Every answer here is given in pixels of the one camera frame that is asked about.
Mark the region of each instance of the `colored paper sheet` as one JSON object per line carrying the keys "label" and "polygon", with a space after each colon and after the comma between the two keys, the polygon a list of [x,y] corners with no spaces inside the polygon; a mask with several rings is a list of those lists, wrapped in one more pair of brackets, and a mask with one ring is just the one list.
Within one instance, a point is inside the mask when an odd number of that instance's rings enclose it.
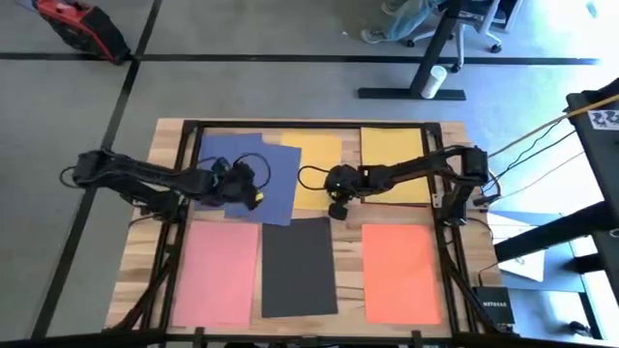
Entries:
{"label": "colored paper sheet", "polygon": [[[301,161],[301,149],[261,144],[246,152],[260,154],[271,167],[271,179],[261,191],[264,199],[252,211],[240,204],[225,208],[227,218],[244,218],[247,221],[271,223],[281,226],[290,224],[294,203],[294,190],[297,185],[297,171]],[[255,172],[254,181],[262,185],[268,178],[267,163],[258,157],[244,159]]]}
{"label": "colored paper sheet", "polygon": [[[301,166],[314,165],[326,170],[341,161],[341,139],[335,134],[286,131],[281,136],[281,145],[301,148]],[[301,180],[310,188],[322,188],[327,173],[305,169]],[[295,209],[327,210],[331,200],[324,190],[306,189],[297,183],[294,196]]]}
{"label": "colored paper sheet", "polygon": [[[223,157],[232,163],[247,151],[248,148],[262,144],[261,133],[251,134],[212,134],[204,135],[200,146],[198,160]],[[200,168],[210,169],[214,161],[208,160],[199,164]],[[210,207],[203,204],[195,204],[196,210],[217,210],[224,206]]]}
{"label": "colored paper sheet", "polygon": [[331,227],[326,217],[262,227],[262,316],[338,313]]}
{"label": "colored paper sheet", "polygon": [[362,249],[370,323],[441,324],[428,227],[363,225]]}
{"label": "colored paper sheet", "polygon": [[[424,155],[422,134],[417,129],[361,128],[363,165],[393,165]],[[367,203],[430,203],[427,179],[396,185],[387,192],[366,197]]]}
{"label": "colored paper sheet", "polygon": [[172,325],[247,327],[258,225],[194,221],[185,243]]}

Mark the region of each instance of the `wooden tabletop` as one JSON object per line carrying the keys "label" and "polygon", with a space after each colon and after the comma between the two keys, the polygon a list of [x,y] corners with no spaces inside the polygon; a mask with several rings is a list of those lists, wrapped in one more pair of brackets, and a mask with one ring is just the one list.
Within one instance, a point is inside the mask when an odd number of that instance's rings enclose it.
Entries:
{"label": "wooden tabletop", "polygon": [[[183,119],[160,119],[151,145],[148,161],[165,166],[173,166]],[[443,142],[445,146],[453,144],[470,145],[462,123],[441,123]],[[206,133],[241,133],[257,132],[263,134],[263,141],[280,143],[280,129],[208,129]],[[306,130],[314,132],[329,132],[339,135],[342,140],[342,162],[360,164],[360,132],[358,130]],[[361,204],[353,201],[348,205],[349,213],[346,221],[331,220],[336,266],[336,284],[339,313],[333,315],[271,318],[261,317],[261,248],[258,251],[256,277],[254,284],[251,326],[245,329],[206,328],[206,334],[254,334],[254,335],[330,335],[330,336],[384,336],[408,337],[413,330],[420,330],[424,337],[448,337],[451,331],[448,324],[447,309],[444,302],[444,291],[438,253],[435,252],[437,287],[440,291],[443,323],[441,325],[385,325],[370,324],[365,318],[363,264],[361,255],[361,226],[365,223],[419,224],[433,226],[430,207],[399,207],[388,205]],[[294,218],[326,217],[324,211],[295,210]],[[470,217],[486,220],[486,215],[471,212]],[[222,220],[223,212],[191,212],[190,219]],[[160,234],[161,224],[153,220],[136,223],[129,231],[126,248],[123,254],[118,279],[113,298],[109,307],[105,324],[113,326],[118,323],[142,294],[150,278],[153,257]],[[461,228],[462,242],[469,270],[469,277],[477,281],[479,270],[496,262],[490,233],[486,227],[476,221],[471,221]],[[500,285],[500,273],[497,267],[484,271],[484,285]],[[455,290],[460,327],[466,329],[466,317],[463,300]],[[155,307],[153,324],[159,318],[159,305]],[[171,333],[192,334],[194,328],[169,328]]]}

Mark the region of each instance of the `chair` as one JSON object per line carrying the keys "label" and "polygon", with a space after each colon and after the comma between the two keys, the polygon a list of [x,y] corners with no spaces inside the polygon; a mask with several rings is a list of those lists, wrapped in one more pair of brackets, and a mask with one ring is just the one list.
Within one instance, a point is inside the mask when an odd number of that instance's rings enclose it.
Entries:
{"label": "chair", "polygon": [[[472,26],[475,30],[494,40],[489,51],[492,53],[498,53],[502,49],[502,41],[494,34],[490,33],[490,27],[502,28],[504,31],[511,29],[514,25],[513,18],[515,13],[519,9],[521,0],[510,1],[514,4],[514,10],[510,11],[510,18],[506,11],[499,8],[501,0],[487,0],[487,1],[466,1],[460,11],[460,16],[456,24],[456,44],[457,44],[457,63],[455,63],[451,71],[457,73],[464,65],[464,30],[466,26]],[[405,43],[407,46],[412,47],[419,40],[430,38],[434,35],[435,30],[429,30],[425,33],[416,35]]]}

